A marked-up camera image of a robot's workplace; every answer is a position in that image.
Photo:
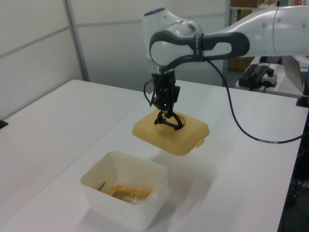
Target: table surface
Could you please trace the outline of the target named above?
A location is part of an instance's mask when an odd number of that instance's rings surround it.
[[[255,57],[250,64],[259,63],[260,57]],[[300,98],[302,92],[294,85],[294,83],[287,77],[284,71],[284,66],[281,64],[270,64],[270,68],[274,70],[274,74],[277,75],[277,84],[275,87],[269,87],[266,89],[265,93],[281,95],[292,98]],[[239,82],[236,82],[235,88],[249,90],[249,88],[239,86]],[[260,88],[255,88],[256,92],[263,92],[264,86]]]
[[[144,99],[143,93],[70,81],[6,119],[0,130],[0,225]]]
[[[80,186],[89,167],[111,150],[169,170],[167,202],[147,231],[277,231],[300,141],[276,145],[252,140],[233,121],[225,88],[177,84],[182,89],[175,110],[207,122],[211,133],[204,144],[177,157],[134,137],[134,123],[154,110],[143,101],[0,231],[127,231],[90,210]],[[239,123],[253,136],[278,141],[302,133],[308,109],[295,106],[296,99],[230,91]]]

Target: plastic container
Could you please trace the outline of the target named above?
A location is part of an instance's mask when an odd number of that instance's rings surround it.
[[[93,210],[141,231],[149,226],[167,199],[168,170],[161,164],[112,151],[92,165],[81,178],[81,185]],[[109,195],[117,186],[142,189],[142,192],[148,189],[151,193],[134,205]]]

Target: cable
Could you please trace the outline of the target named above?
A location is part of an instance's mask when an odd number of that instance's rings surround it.
[[[149,99],[148,99],[148,97],[147,97],[147,95],[146,95],[146,86],[147,86],[150,82],[152,82],[152,79],[150,79],[149,81],[146,81],[146,83],[144,84],[144,96],[145,96],[147,102],[149,103],[149,105],[151,106],[152,104],[151,104],[151,102],[149,101]]]
[[[284,140],[284,141],[269,141],[269,140],[263,140],[263,139],[258,139],[258,138],[255,138],[253,137],[252,135],[248,134],[241,126],[240,124],[238,123],[237,119],[236,119],[236,116],[235,116],[235,113],[234,113],[234,109],[233,109],[233,104],[232,104],[232,99],[231,99],[231,94],[230,94],[230,90],[228,88],[228,85],[227,85],[227,82],[223,76],[223,74],[221,73],[221,71],[210,61],[208,60],[207,58],[203,58],[203,61],[207,61],[217,72],[218,74],[221,76],[222,78],[222,81],[223,83],[225,84],[225,88],[226,88],[226,91],[227,91],[227,96],[228,96],[228,101],[229,101],[229,104],[230,104],[230,108],[231,108],[231,112],[232,112],[232,116],[233,116],[233,119],[234,121],[236,122],[237,126],[239,127],[239,129],[245,134],[247,135],[248,137],[256,140],[256,141],[259,141],[259,142],[262,142],[262,143],[268,143],[268,144],[285,144],[285,143],[289,143],[289,142],[292,142],[292,141],[295,141],[295,140],[298,140],[298,139],[301,139],[303,137],[306,137],[309,135],[309,131],[307,131],[306,133],[302,134],[302,135],[299,135],[293,139],[289,139],[289,140]]]
[[[264,87],[264,90],[263,90],[263,93],[265,93],[266,89],[268,88],[268,84],[265,84],[265,87]]]

